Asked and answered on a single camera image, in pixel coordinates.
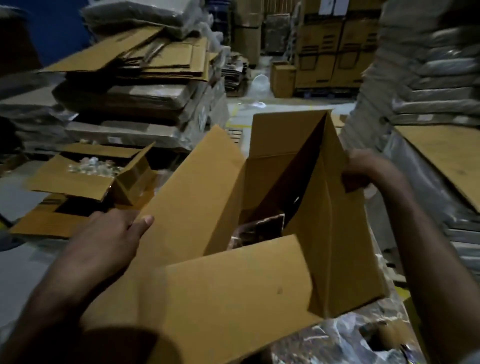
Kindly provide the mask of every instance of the concrete floor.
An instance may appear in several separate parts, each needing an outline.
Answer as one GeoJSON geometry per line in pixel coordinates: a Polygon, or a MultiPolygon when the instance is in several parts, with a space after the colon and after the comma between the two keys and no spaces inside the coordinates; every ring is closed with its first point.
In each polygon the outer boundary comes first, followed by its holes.
{"type": "MultiPolygon", "coordinates": [[[[253,74],[269,75],[269,62],[270,57],[262,57],[261,65],[253,74]]],[[[231,118],[227,127],[243,130],[241,149],[247,156],[252,120],[256,113],[335,109],[337,114],[349,114],[354,107],[355,103],[351,99],[275,99],[269,89],[266,89],[261,93],[249,93],[246,97],[228,99],[231,118]]],[[[41,163],[28,162],[0,179],[0,213],[8,220],[21,218],[47,195],[27,191],[22,187],[25,179],[33,175],[41,163]]],[[[63,247],[62,242],[45,240],[0,252],[0,343],[8,337],[30,292],[63,247]]]]}

